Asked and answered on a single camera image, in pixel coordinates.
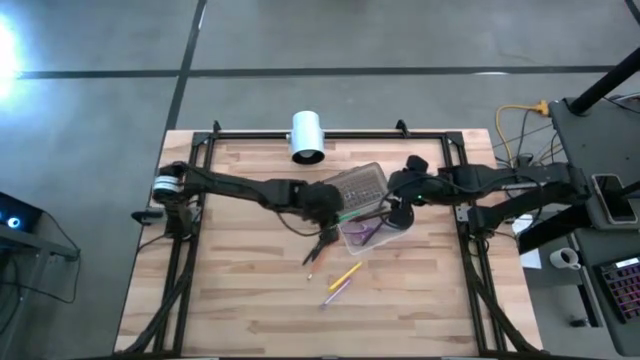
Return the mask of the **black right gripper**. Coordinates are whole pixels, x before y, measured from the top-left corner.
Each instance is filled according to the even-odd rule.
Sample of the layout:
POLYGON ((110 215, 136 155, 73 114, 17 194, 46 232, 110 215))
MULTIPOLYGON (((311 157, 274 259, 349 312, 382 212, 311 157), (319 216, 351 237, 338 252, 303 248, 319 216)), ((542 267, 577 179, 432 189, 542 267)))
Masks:
MULTIPOLYGON (((426 173, 404 169, 391 174, 387 188, 391 195, 399 199, 424 204, 440 195, 440 180, 426 173)), ((412 214, 404 218, 403 225, 397 217, 390 217, 390 225, 396 230, 408 230, 413 224, 412 214)))

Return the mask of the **black round pole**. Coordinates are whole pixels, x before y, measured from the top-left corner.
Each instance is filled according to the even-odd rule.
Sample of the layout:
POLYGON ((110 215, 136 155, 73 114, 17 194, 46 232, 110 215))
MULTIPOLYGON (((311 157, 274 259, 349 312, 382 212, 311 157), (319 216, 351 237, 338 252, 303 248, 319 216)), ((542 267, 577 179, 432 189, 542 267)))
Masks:
POLYGON ((605 76, 569 103, 569 111, 581 115, 603 99, 609 92, 640 70, 640 47, 610 70, 605 76))

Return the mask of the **black metal beam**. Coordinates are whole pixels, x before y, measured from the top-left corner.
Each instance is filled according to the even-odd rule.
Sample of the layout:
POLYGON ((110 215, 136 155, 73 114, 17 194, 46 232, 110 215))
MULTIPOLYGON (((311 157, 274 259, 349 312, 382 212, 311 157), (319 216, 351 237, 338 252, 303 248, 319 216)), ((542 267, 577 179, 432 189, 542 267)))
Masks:
POLYGON ((638 221, 635 224, 614 225, 608 222, 602 206, 590 185, 593 195, 585 202, 572 205, 551 218, 530 227, 519 236, 519 253, 524 254, 581 228, 601 231, 631 231, 640 229, 640 180, 623 186, 622 194, 630 200, 638 221))

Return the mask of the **backlit keyboard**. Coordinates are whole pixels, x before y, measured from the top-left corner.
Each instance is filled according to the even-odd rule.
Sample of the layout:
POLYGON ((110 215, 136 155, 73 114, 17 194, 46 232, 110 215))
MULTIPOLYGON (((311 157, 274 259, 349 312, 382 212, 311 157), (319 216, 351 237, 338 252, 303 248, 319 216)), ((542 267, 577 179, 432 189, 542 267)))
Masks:
POLYGON ((595 271, 618 320, 640 322, 640 256, 603 263, 595 271))

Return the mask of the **dark grey pen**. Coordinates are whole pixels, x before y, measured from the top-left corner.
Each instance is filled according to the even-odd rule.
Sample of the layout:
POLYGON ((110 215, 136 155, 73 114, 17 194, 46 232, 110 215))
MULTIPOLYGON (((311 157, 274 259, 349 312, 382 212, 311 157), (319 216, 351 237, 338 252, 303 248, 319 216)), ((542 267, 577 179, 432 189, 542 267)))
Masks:
POLYGON ((375 211, 372 211, 372 212, 357 216, 357 217, 351 219, 350 221, 354 222, 354 223, 361 223, 361 222, 364 222, 364 221, 368 221, 370 219, 381 218, 381 217, 387 216, 391 212, 392 212, 391 209, 375 210, 375 211))

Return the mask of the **clear plastic supply box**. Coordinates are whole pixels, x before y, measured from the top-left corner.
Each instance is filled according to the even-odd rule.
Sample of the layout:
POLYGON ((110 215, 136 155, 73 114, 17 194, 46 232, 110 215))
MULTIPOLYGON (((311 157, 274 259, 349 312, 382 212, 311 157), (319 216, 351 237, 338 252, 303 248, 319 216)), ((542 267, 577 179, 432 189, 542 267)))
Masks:
MULTIPOLYGON (((361 215, 375 210, 391 209, 390 198, 384 199, 387 193, 387 178, 382 167, 377 162, 351 168, 342 171, 324 180, 324 183, 337 187, 342 195, 344 208, 339 215, 348 211, 360 210, 361 215)), ((381 221, 384 227, 381 229, 380 238, 373 246, 355 247, 346 243, 341 227, 348 222, 338 223, 338 230, 343 239, 348 252, 351 255, 360 255, 373 248, 385 245, 396 238, 404 235, 408 230, 396 230, 390 225, 390 214, 381 218, 374 218, 381 221)))

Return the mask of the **grey equipment cart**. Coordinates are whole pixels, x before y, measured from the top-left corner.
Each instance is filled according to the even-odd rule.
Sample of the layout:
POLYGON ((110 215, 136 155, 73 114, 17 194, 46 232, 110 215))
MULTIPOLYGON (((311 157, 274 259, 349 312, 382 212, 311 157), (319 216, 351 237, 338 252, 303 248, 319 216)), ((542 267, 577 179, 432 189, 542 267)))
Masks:
MULTIPOLYGON (((589 187, 594 174, 614 174, 625 186, 640 181, 640 114, 606 101, 595 104, 584 116, 571 113, 564 100, 551 103, 549 109, 567 160, 583 170, 589 187)), ((601 264, 640 256, 640 198, 633 199, 631 205, 638 222, 613 225, 598 198, 590 198, 585 207, 593 226, 575 230, 574 237, 616 351, 623 356, 640 356, 640 321, 619 321, 596 273, 601 264)))

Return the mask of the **grey side table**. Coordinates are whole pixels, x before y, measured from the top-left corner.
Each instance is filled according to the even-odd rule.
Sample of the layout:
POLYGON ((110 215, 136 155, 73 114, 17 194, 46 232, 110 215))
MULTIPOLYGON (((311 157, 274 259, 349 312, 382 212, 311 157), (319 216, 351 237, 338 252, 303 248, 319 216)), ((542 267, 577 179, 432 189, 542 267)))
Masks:
POLYGON ((45 256, 59 256, 66 261, 80 258, 80 248, 74 240, 58 225, 36 227, 34 232, 25 232, 21 223, 0 222, 0 252, 44 252, 45 256))

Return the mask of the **translucent purple pen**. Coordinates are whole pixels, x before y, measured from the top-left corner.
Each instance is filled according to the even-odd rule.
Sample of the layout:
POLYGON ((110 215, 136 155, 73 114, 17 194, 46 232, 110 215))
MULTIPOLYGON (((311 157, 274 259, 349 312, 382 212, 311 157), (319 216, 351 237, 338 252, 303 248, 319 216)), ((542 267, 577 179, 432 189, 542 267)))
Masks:
POLYGON ((346 288, 349 287, 352 280, 351 278, 347 278, 336 290, 332 291, 332 293, 320 304, 321 309, 325 309, 331 302, 333 302, 346 288))

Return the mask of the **white paper sheet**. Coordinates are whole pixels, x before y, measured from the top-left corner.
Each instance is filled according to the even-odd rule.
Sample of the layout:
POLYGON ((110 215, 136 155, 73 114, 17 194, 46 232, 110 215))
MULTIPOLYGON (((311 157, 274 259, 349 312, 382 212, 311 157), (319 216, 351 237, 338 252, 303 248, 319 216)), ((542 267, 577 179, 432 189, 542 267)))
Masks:
MULTIPOLYGON (((512 231, 516 237, 531 227, 533 224, 533 216, 531 214, 523 214, 516 218, 511 224, 512 231)), ((520 262, 523 268, 541 269, 542 263, 539 251, 534 249, 520 256, 520 262)))

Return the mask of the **black aluminium table frame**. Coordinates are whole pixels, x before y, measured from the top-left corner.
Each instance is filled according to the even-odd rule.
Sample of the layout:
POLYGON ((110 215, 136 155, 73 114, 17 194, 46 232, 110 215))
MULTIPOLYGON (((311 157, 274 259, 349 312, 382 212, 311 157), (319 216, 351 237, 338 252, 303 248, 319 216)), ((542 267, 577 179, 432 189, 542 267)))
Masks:
MULTIPOLYGON (((313 166, 290 159, 283 133, 177 130, 162 143, 159 161, 194 161, 213 170, 266 180, 322 180, 377 162, 386 173, 408 156, 432 168, 466 158, 492 165, 484 129, 342 130, 331 133, 326 157, 313 166)), ((494 342, 488 316, 476 331, 469 306, 454 212, 422 207, 401 237, 360 255, 343 242, 329 248, 320 270, 302 262, 315 245, 313 227, 279 219, 259 205, 220 196, 205 200, 197 246, 162 238, 163 226, 142 234, 115 343, 123 352, 160 306, 165 284, 188 256, 192 285, 171 310, 158 350, 175 356, 418 357, 474 356, 494 342), (358 262, 352 282, 325 309, 329 286, 358 262)))

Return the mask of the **yellow pen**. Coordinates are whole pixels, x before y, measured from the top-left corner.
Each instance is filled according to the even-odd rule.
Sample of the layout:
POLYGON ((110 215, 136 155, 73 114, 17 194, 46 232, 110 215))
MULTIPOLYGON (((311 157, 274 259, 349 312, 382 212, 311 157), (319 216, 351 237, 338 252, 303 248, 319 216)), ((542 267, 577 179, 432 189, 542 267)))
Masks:
POLYGON ((340 278, 338 278, 329 286, 328 291, 334 292, 335 290, 337 290, 337 288, 341 286, 346 280, 348 280, 351 275, 353 275, 357 270, 360 269, 362 264, 363 262, 358 262, 354 266, 352 266, 346 273, 344 273, 340 278))

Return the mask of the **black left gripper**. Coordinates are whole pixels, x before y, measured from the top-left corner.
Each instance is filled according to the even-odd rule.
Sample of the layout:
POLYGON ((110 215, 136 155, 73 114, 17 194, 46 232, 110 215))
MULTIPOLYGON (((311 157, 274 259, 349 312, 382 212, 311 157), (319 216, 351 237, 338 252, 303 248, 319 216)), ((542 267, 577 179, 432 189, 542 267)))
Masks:
MULTIPOLYGON (((344 202, 339 189, 334 185, 322 182, 308 184, 299 190, 298 197, 303 220, 316 223, 321 228, 332 227, 339 222, 339 212, 343 210, 344 202)), ((302 264, 314 262, 325 248, 338 240, 338 232, 324 230, 302 264)))

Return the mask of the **orange pencil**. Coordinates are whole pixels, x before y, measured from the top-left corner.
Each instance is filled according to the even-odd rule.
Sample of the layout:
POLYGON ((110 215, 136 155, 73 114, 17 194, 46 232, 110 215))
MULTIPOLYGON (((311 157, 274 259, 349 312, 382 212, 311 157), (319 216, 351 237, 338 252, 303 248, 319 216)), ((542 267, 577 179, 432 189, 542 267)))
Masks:
POLYGON ((326 255, 329 253, 329 249, 325 248, 324 250, 322 250, 318 257, 313 261, 313 264, 311 266, 311 269, 307 275, 307 280, 310 281, 313 276, 320 270, 324 259, 326 258, 326 255))

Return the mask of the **black smartphone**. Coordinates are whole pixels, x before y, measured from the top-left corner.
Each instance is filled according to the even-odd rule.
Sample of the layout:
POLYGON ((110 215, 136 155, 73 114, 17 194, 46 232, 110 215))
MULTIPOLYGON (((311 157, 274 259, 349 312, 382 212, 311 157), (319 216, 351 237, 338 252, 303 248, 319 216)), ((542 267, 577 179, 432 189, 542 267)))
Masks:
POLYGON ((605 173, 592 176, 594 190, 609 223, 614 225, 635 224, 638 216, 630 200, 623 194, 623 185, 618 175, 605 173))

